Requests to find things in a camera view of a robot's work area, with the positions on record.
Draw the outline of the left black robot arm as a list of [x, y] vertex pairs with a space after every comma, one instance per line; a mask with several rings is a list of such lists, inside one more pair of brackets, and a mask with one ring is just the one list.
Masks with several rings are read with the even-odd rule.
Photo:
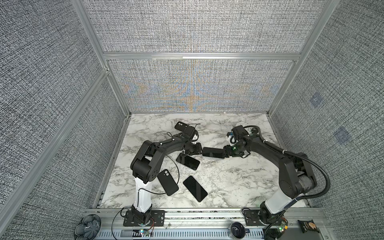
[[145, 141], [135, 155], [131, 170], [135, 178], [136, 193], [132, 212], [138, 218], [148, 217], [152, 210], [152, 181], [161, 171], [164, 158], [173, 152], [183, 151], [186, 155], [201, 155], [201, 143], [184, 137], [172, 137], [161, 142]]

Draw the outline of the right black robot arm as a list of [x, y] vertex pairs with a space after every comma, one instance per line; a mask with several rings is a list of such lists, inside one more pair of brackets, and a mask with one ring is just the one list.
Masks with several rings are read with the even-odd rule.
[[259, 219], [267, 225], [275, 222], [279, 215], [290, 208], [304, 194], [317, 186], [317, 180], [310, 163], [303, 161], [305, 154], [297, 157], [288, 151], [262, 140], [260, 137], [245, 137], [234, 145], [224, 147], [224, 157], [245, 158], [250, 153], [257, 153], [273, 163], [279, 169], [279, 188], [260, 205]]

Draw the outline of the black screen purple phone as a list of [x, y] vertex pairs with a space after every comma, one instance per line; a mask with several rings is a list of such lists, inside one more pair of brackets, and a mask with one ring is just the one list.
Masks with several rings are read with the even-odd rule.
[[225, 158], [225, 150], [224, 149], [218, 149], [218, 148], [204, 147], [203, 151], [202, 151], [202, 155], [204, 157], [224, 159]]

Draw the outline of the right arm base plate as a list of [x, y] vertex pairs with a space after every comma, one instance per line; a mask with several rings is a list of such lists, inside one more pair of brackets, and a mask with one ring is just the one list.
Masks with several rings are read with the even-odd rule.
[[254, 227], [254, 226], [263, 226], [264, 224], [260, 220], [259, 212], [260, 210], [254, 210], [249, 208], [244, 208], [241, 210], [246, 226]]

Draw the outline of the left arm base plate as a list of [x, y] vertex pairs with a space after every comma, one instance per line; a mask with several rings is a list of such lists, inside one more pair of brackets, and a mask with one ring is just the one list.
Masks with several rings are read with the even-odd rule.
[[148, 220], [145, 223], [142, 223], [134, 214], [129, 210], [122, 211], [124, 222], [124, 227], [163, 227], [165, 222], [164, 210], [155, 210], [151, 211], [151, 215], [148, 217]]

